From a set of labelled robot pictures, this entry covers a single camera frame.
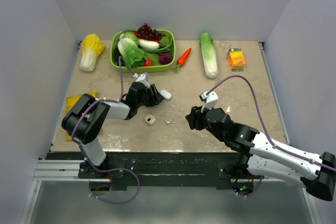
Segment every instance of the gray floor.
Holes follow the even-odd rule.
[[[132,194],[109,192],[120,199]],[[64,223],[311,223],[302,190],[284,182],[263,182],[248,199],[215,188],[142,187],[126,205],[88,197],[86,182],[44,182],[33,214],[34,224]]]

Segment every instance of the basket of vegetables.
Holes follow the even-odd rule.
[[[135,72],[163,72],[170,69],[175,60],[175,39],[168,30],[152,29],[146,23],[138,30],[117,33],[111,45],[111,64],[119,69],[122,57]],[[129,73],[123,61],[122,72]]]

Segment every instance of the white wall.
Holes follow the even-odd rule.
[[[336,0],[290,0],[266,41],[266,57],[291,142],[336,154]],[[336,200],[318,201],[335,223]]]
[[[76,39],[102,39],[144,22],[171,30],[177,39],[265,41],[288,0],[56,0]]]
[[[0,0],[0,223],[18,223],[76,43],[55,0]]]

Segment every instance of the tabletop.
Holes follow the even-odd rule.
[[[99,56],[93,72],[79,69],[81,51],[70,80],[67,97],[98,90],[98,97],[116,100],[120,96],[120,73],[110,63],[112,41],[103,40],[106,46]],[[158,90],[167,90],[172,99],[161,104],[138,110],[138,114],[129,121],[106,119],[98,135],[104,151],[116,152],[231,152],[223,142],[218,141],[206,130],[190,130],[185,116],[191,107],[200,106],[199,95],[212,88],[225,77],[240,74],[253,86],[259,103],[262,118],[270,136],[285,143],[278,110],[269,83],[266,67],[256,41],[215,41],[218,75],[210,79],[205,75],[199,41],[177,40],[176,58],[188,48],[192,52],[186,64],[178,73],[172,70],[150,73],[150,84]],[[243,72],[232,72],[229,68],[227,52],[229,48],[241,48],[246,59]],[[125,93],[134,81],[131,74],[123,74]],[[219,101],[217,108],[222,108],[235,122],[249,125],[263,132],[258,118],[253,97],[248,85],[240,78],[232,78],[215,91]],[[145,124],[144,117],[153,115],[153,126]],[[51,148],[55,152],[79,151],[73,142],[66,141],[66,132],[61,128],[65,116],[65,105],[57,125],[57,132]],[[167,125],[165,120],[176,123]]]

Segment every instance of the orange carrot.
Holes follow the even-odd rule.
[[[179,57],[179,59],[176,62],[176,66],[173,68],[175,73],[177,73],[180,67],[182,67],[185,64],[190,52],[191,52],[191,48],[189,48],[186,52],[184,52],[184,54],[182,54],[181,57]]]

